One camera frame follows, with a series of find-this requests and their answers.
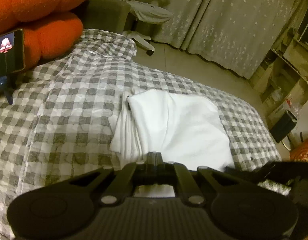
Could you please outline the grey star pattern curtain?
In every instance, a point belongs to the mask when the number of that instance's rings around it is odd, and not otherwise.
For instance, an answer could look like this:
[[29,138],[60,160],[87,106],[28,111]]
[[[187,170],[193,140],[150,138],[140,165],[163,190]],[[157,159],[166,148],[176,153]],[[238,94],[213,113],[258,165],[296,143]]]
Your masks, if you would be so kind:
[[215,62],[249,79],[302,0],[159,0],[173,16],[156,42]]

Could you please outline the white office chair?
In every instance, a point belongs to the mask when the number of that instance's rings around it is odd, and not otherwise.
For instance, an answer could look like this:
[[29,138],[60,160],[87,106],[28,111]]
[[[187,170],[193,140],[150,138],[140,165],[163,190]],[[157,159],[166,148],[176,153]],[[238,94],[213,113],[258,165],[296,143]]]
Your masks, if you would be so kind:
[[150,44],[151,36],[141,34],[137,31],[137,24],[143,22],[151,25],[162,25],[168,22],[173,13],[160,7],[157,0],[122,0],[130,6],[130,14],[134,16],[133,23],[129,30],[123,35],[134,40],[138,46],[151,56],[155,52],[155,47]]

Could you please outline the white bear print t-shirt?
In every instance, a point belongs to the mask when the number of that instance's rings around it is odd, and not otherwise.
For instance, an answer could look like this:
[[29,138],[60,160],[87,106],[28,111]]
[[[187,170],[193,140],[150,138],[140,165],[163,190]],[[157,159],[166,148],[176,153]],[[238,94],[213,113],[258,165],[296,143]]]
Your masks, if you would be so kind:
[[189,170],[235,166],[220,111],[206,97],[132,89],[123,92],[120,103],[119,113],[108,120],[113,132],[110,150],[121,167],[145,161],[151,152]]

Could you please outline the red plush cushion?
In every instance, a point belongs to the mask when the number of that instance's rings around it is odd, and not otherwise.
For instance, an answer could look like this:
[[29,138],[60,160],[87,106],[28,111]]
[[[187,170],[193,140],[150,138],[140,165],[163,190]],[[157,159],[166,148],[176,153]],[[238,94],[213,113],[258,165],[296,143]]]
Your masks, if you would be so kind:
[[78,41],[82,21],[72,13],[87,0],[0,0],[0,35],[20,27],[24,31],[25,69],[52,60]]

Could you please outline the cluttered storage shelf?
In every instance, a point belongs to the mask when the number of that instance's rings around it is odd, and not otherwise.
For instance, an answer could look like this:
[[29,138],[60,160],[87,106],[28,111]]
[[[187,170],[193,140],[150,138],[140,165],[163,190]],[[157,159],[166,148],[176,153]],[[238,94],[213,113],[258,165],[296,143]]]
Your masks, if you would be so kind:
[[308,0],[296,0],[292,16],[250,80],[260,94],[268,127],[273,127],[286,110],[300,116],[308,101],[307,15]]

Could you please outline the dark green sofa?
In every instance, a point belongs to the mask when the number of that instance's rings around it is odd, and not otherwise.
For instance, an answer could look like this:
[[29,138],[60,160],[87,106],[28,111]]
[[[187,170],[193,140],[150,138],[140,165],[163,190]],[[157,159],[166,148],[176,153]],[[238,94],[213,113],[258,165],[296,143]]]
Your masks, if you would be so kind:
[[85,29],[122,34],[130,8],[122,0],[86,0],[71,12],[78,16]]

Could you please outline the black box on floor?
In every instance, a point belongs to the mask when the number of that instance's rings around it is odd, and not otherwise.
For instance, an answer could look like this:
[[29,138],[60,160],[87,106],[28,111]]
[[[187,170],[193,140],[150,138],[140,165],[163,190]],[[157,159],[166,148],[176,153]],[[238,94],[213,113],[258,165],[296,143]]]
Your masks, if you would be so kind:
[[274,140],[279,143],[296,127],[296,124],[296,116],[290,110],[286,110],[269,131]]

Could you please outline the orange patterned bag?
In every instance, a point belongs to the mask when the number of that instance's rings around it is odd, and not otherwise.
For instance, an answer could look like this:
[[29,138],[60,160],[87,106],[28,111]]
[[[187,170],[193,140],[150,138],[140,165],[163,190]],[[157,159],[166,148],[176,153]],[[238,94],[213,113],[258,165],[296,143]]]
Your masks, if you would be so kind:
[[290,160],[308,163],[308,138],[290,152]]

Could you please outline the grey white checkered blanket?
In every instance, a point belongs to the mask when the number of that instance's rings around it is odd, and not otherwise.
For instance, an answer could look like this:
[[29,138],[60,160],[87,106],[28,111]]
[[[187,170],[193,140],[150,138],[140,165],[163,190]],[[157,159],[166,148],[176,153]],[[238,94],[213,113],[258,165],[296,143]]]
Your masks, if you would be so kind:
[[69,53],[20,75],[13,104],[0,97],[0,239],[13,239],[6,212],[18,195],[111,164],[109,117],[131,88],[197,94],[220,111],[235,166],[280,161],[256,109],[244,100],[133,61],[136,45],[86,29]]

